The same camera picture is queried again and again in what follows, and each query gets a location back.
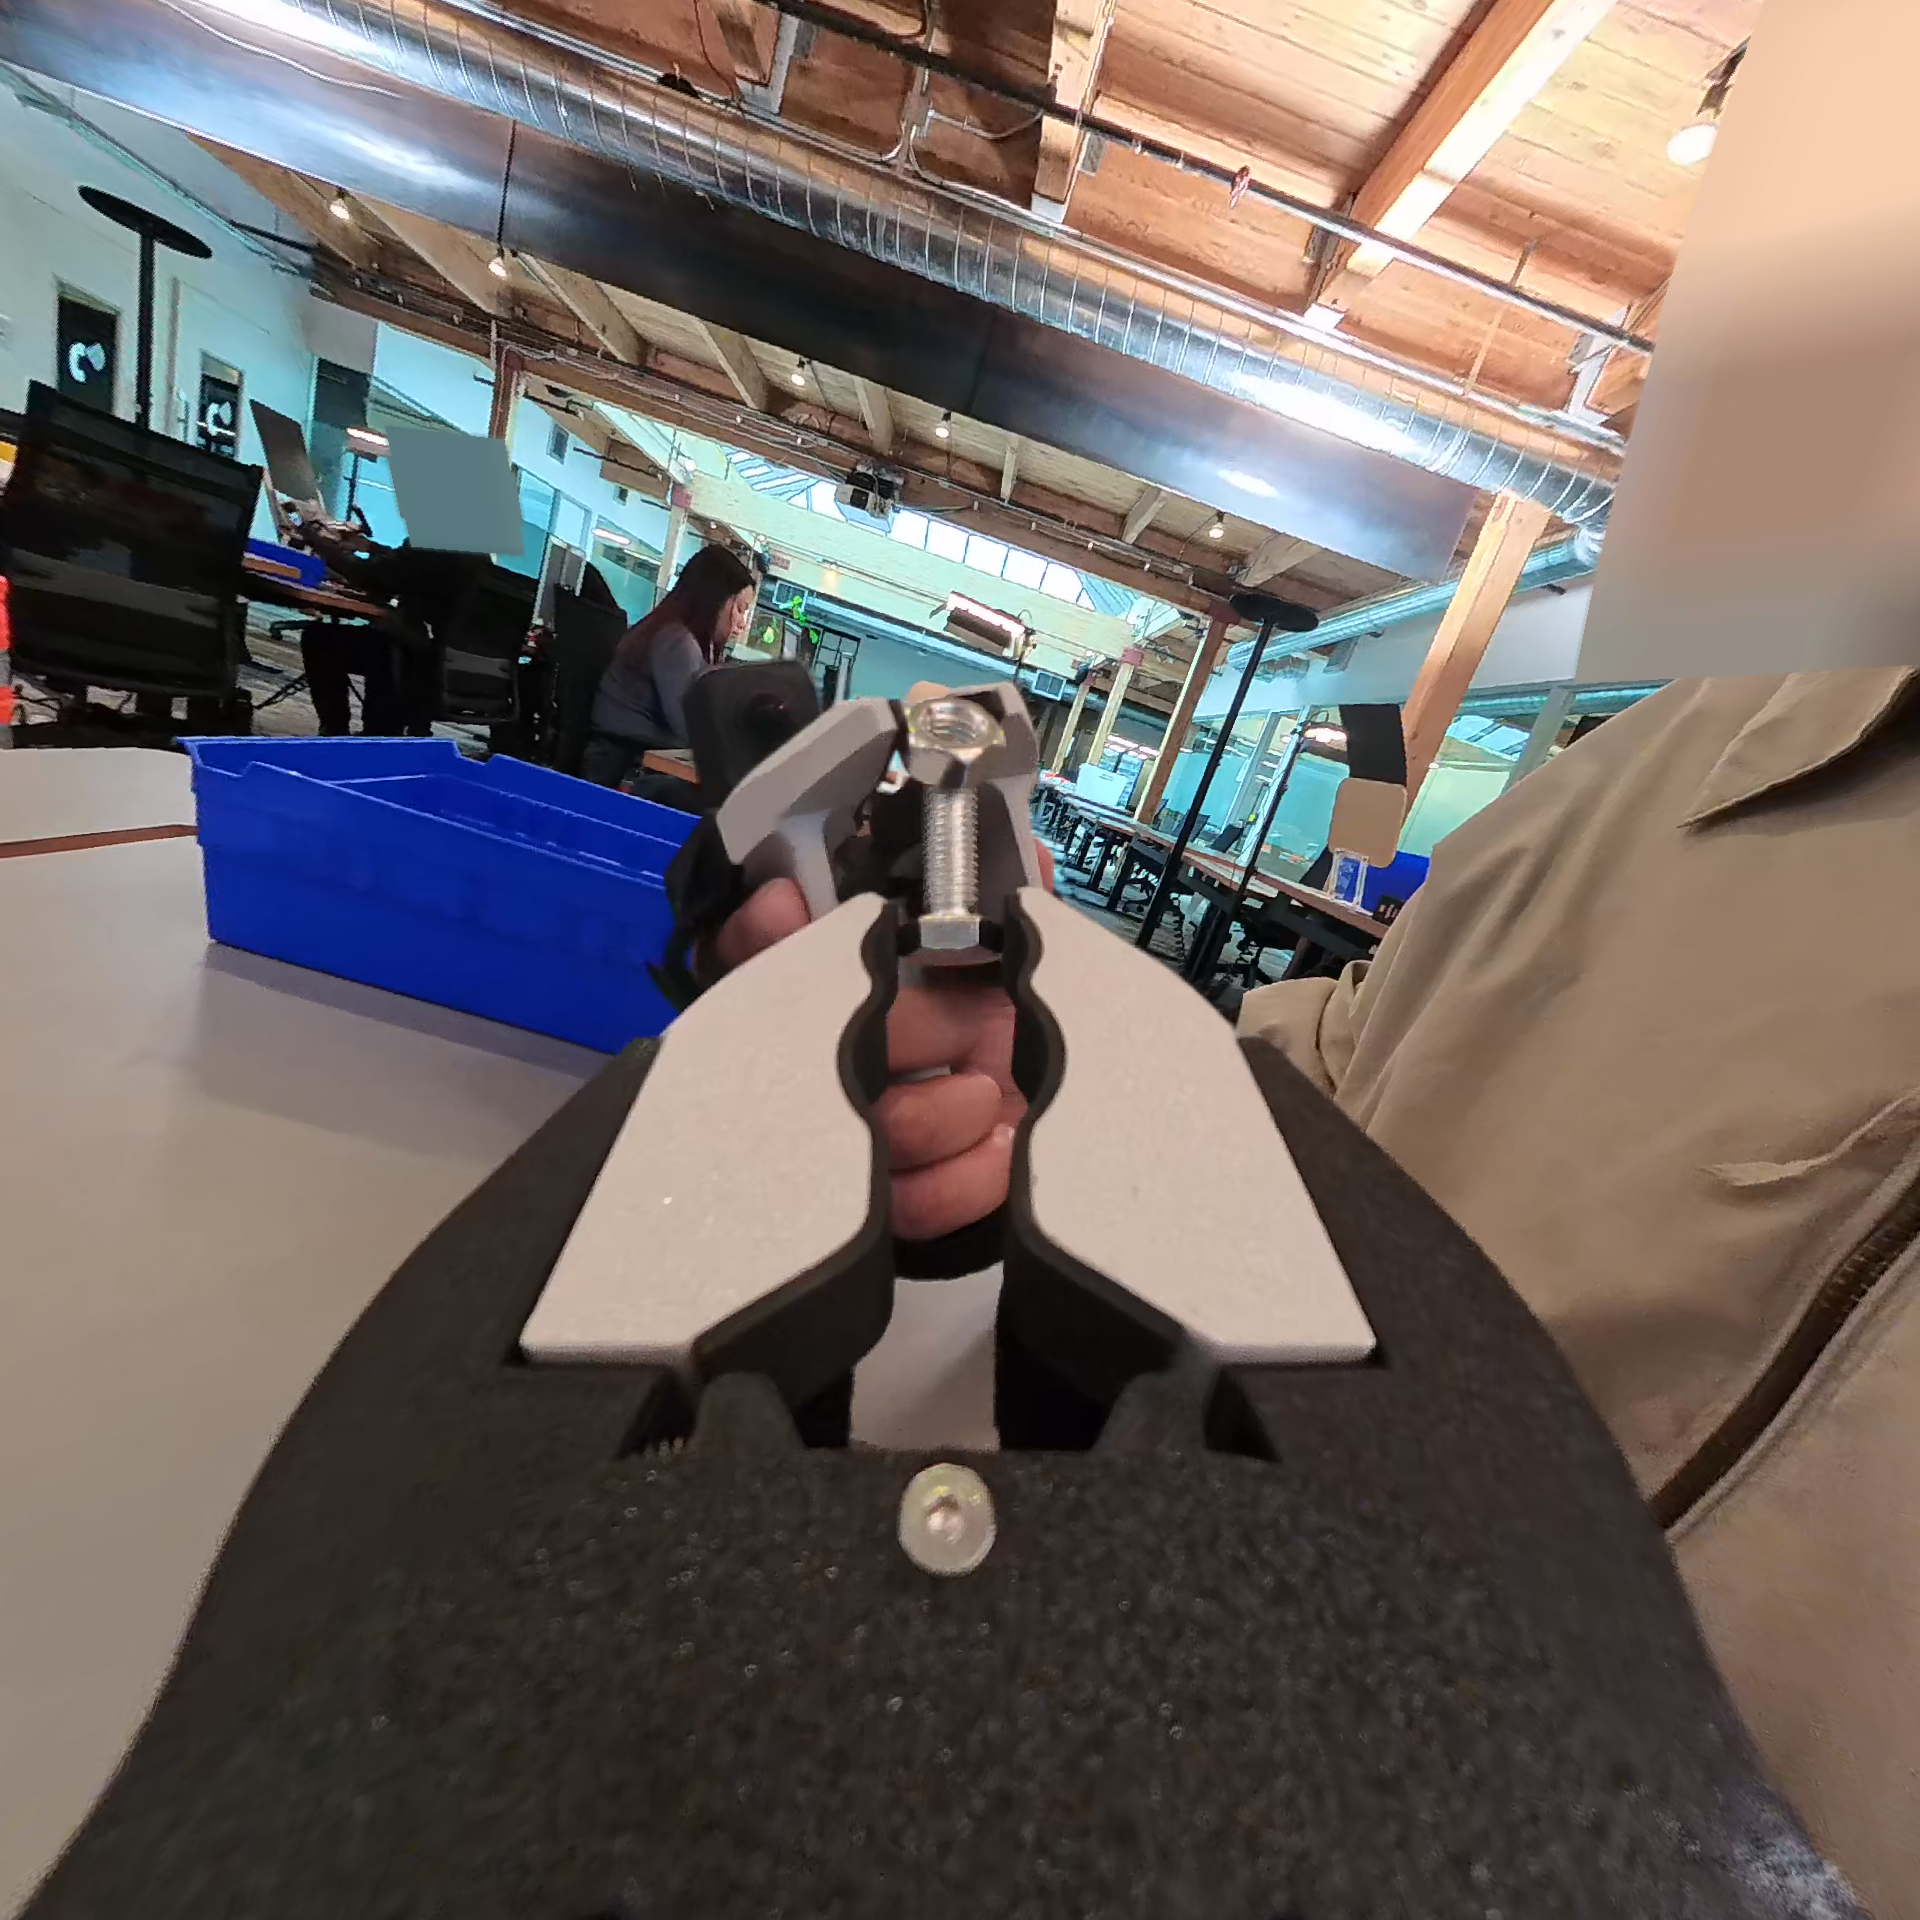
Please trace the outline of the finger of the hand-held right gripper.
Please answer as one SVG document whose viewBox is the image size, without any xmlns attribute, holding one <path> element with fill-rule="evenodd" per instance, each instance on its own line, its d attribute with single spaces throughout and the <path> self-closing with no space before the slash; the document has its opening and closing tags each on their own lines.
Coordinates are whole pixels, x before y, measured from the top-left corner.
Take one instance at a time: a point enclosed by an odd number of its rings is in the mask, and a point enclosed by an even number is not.
<svg viewBox="0 0 1920 1920">
<path fill-rule="evenodd" d="M 837 910 L 831 858 L 901 738 L 899 704 L 852 698 L 823 711 L 752 767 L 715 813 L 727 861 L 747 889 L 791 879 L 806 910 Z"/>
<path fill-rule="evenodd" d="M 990 682 L 979 701 L 999 719 L 999 745 L 979 773 L 979 900 L 1008 903 L 1022 889 L 1050 885 L 1030 812 L 1040 742 L 1014 682 Z"/>
</svg>

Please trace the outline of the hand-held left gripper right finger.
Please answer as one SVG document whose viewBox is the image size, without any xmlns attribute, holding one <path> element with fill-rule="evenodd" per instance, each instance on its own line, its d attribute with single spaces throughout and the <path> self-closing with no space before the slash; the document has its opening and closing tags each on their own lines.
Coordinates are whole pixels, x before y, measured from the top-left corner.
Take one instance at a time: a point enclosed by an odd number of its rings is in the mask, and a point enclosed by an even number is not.
<svg viewBox="0 0 1920 1920">
<path fill-rule="evenodd" d="M 1375 1329 L 1232 1028 L 1024 886 L 1004 958 L 1024 1118 L 999 1341 L 1099 1409 L 1181 1359 L 1343 1367 Z"/>
</svg>

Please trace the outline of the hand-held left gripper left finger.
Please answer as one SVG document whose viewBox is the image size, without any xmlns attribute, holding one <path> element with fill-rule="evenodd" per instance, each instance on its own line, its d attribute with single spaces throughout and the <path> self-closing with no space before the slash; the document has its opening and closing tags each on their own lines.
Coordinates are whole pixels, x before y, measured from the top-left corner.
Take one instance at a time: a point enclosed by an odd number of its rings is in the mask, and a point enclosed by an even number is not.
<svg viewBox="0 0 1920 1920">
<path fill-rule="evenodd" d="M 858 895 L 664 1028 L 519 1333 L 539 1365 L 759 1373 L 815 1400 L 887 1329 L 887 1084 L 899 914 Z"/>
</svg>

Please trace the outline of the steel hex nut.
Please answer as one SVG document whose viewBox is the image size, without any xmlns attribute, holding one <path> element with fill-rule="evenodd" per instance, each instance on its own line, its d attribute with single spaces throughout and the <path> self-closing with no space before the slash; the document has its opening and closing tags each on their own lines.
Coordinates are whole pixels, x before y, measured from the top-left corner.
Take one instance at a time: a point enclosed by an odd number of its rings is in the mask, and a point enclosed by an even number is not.
<svg viewBox="0 0 1920 1920">
<path fill-rule="evenodd" d="M 952 793 L 1014 770 L 1011 682 L 936 688 L 901 706 L 899 759 L 917 785 Z"/>
</svg>

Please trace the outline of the steel hex bolt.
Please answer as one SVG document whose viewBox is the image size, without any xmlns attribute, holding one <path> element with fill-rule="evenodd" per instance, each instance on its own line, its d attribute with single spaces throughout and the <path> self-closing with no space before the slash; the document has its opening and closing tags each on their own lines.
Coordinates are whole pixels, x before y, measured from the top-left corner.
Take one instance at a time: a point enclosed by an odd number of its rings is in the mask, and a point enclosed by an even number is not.
<svg viewBox="0 0 1920 1920">
<path fill-rule="evenodd" d="M 991 956 L 991 929 L 980 910 L 976 770 L 920 785 L 918 836 L 918 960 L 935 969 L 986 965 Z"/>
</svg>

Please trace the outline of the person's right hand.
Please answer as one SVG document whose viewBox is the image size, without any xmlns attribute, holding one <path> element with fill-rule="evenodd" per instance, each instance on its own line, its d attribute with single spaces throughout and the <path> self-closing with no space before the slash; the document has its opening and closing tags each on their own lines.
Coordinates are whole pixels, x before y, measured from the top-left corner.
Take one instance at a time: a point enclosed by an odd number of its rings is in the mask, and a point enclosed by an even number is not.
<svg viewBox="0 0 1920 1920">
<path fill-rule="evenodd" d="M 995 966 L 941 966 L 896 990 L 872 1114 L 901 1240 L 941 1240 L 1006 1201 L 1024 1114 L 1014 1034 L 1018 1007 Z"/>
</svg>

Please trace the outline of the black floor lamp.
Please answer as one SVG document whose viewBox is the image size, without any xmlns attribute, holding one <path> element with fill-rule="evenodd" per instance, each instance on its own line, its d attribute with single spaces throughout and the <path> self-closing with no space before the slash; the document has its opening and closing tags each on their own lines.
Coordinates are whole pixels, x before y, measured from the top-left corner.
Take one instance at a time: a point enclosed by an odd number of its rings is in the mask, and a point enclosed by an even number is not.
<svg viewBox="0 0 1920 1920">
<path fill-rule="evenodd" d="M 160 212 L 120 198 L 99 184 L 83 184 L 80 201 L 110 223 L 131 232 L 136 244 L 134 423 L 139 426 L 152 426 L 157 252 L 172 252 L 190 261 L 207 261 L 211 244 Z"/>
<path fill-rule="evenodd" d="M 1299 602 L 1288 602 L 1279 594 L 1255 589 L 1255 586 L 1246 586 L 1246 589 L 1237 591 L 1235 599 L 1232 599 L 1232 610 L 1237 610 L 1246 616 L 1253 616 L 1256 622 L 1256 637 L 1255 637 L 1253 650 L 1248 654 L 1248 657 L 1240 664 L 1238 682 L 1237 682 L 1237 689 L 1232 695 L 1232 704 L 1220 719 L 1220 728 L 1215 733 L 1211 756 L 1206 759 L 1206 767 L 1205 767 L 1198 785 L 1194 788 L 1188 813 L 1183 817 L 1183 828 L 1176 836 L 1176 845 L 1174 845 L 1173 855 L 1168 856 L 1168 873 L 1165 873 L 1168 879 L 1173 878 L 1174 865 L 1179 865 L 1181 873 L 1188 873 L 1188 868 L 1194 865 L 1187 858 L 1188 842 L 1194 841 L 1194 830 L 1198 828 L 1198 823 L 1205 813 L 1205 802 L 1206 802 L 1210 788 L 1215 778 L 1219 762 L 1220 762 L 1224 749 L 1232 745 L 1232 733 L 1237 732 L 1240 708 L 1246 706 L 1246 697 L 1251 692 L 1251 685 L 1256 679 L 1259 664 L 1267 656 L 1267 649 L 1271 645 L 1274 632 L 1283 630 L 1283 632 L 1300 636 L 1300 632 L 1311 632 L 1319 624 L 1316 612 L 1311 612 L 1311 610 L 1308 610 Z M 1220 953 L 1224 948 L 1232 924 L 1235 924 L 1237 914 L 1240 911 L 1240 906 L 1246 903 L 1255 863 L 1256 863 L 1256 847 L 1253 847 L 1248 852 L 1246 861 L 1235 873 L 1232 894 L 1206 900 L 1206 919 L 1199 928 L 1198 942 L 1190 948 L 1190 958 L 1188 958 L 1187 969 L 1183 969 L 1183 978 L 1199 993 L 1211 991 L 1211 980 L 1215 975 L 1215 961 L 1220 960 Z"/>
</svg>

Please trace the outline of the blue plastic bin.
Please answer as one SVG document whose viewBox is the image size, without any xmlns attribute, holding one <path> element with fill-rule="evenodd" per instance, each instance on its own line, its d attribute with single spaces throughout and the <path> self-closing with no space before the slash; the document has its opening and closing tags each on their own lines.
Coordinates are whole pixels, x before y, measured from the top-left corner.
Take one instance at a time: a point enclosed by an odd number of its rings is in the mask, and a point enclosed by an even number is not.
<svg viewBox="0 0 1920 1920">
<path fill-rule="evenodd" d="M 183 749 L 214 944 L 606 1054 L 672 1021 L 686 812 L 443 738 Z"/>
</svg>

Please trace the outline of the black mesh office chair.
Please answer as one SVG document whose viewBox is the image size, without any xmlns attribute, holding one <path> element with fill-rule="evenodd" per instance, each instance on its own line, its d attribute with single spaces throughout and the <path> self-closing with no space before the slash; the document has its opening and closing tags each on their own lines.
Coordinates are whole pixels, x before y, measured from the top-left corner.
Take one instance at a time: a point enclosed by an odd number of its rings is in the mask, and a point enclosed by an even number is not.
<svg viewBox="0 0 1920 1920">
<path fill-rule="evenodd" d="M 262 471 L 34 382 L 5 488 L 11 656 L 61 718 L 247 735 L 245 554 Z M 132 698 L 110 712 L 103 688 Z"/>
</svg>

